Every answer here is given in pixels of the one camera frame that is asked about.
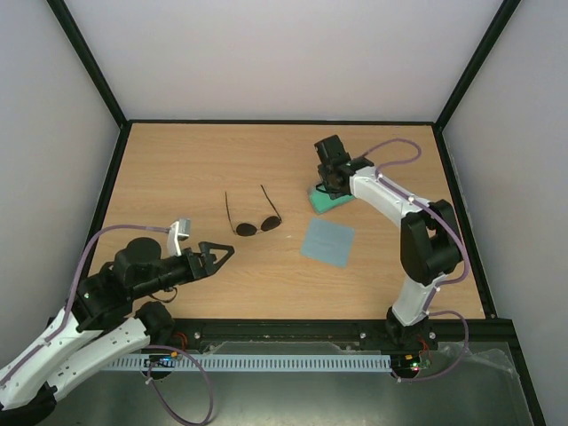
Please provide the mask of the grey felt glasses case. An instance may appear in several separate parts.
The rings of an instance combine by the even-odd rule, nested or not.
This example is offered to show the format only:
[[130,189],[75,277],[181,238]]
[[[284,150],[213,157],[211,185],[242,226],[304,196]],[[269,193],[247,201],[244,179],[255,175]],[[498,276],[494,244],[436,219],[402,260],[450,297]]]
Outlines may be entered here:
[[317,215],[324,214],[331,209],[335,209],[354,200],[352,195],[343,195],[339,198],[332,199],[329,194],[319,191],[316,186],[311,187],[307,193],[312,209]]

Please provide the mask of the black round sunglasses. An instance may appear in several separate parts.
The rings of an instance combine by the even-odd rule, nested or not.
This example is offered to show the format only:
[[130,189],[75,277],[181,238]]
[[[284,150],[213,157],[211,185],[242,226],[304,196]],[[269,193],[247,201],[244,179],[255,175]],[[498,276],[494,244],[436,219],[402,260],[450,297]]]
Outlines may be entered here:
[[264,185],[260,185],[261,191],[267,203],[270,205],[272,209],[272,214],[267,215],[262,222],[254,222],[254,221],[240,221],[236,223],[233,220],[230,199],[228,192],[224,193],[224,201],[225,201],[225,213],[227,217],[228,224],[231,228],[231,231],[234,235],[239,237],[253,237],[260,233],[267,233],[279,228],[283,223],[282,215],[277,210],[275,204],[273,203],[271,197],[267,193],[267,190]]

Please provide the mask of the blue cleaning cloth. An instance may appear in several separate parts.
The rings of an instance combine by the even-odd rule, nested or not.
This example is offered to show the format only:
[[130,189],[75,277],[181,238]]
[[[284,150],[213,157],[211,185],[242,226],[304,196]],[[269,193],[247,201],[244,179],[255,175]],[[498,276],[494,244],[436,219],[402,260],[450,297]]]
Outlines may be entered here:
[[307,228],[301,254],[322,263],[346,268],[355,230],[327,220],[313,218]]

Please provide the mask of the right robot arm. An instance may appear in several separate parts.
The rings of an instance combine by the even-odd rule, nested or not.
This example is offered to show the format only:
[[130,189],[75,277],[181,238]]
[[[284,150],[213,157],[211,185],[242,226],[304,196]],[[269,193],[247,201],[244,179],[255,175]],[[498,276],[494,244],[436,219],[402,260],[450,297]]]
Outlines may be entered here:
[[[374,164],[368,156],[382,147],[412,146],[412,157]],[[312,190],[331,201],[361,200],[387,217],[399,229],[399,258],[405,280],[385,320],[386,338],[395,348],[407,347],[424,330],[434,313],[431,302],[447,285],[469,274],[469,258],[459,235],[449,201],[429,201],[386,176],[385,170],[417,161],[422,148],[410,139],[383,141],[362,155],[351,157],[342,140],[333,135],[316,142],[319,183]]]

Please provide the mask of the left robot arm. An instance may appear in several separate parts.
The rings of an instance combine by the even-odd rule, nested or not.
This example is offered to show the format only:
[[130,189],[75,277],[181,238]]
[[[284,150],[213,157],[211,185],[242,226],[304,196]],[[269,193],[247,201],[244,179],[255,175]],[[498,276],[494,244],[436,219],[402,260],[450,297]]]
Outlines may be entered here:
[[1,423],[36,425],[78,384],[123,355],[164,345],[175,321],[166,306],[136,300],[214,275],[233,255],[230,245],[202,241],[162,257],[160,244],[142,237],[118,251],[98,273],[81,280],[69,311],[61,310],[1,376]]

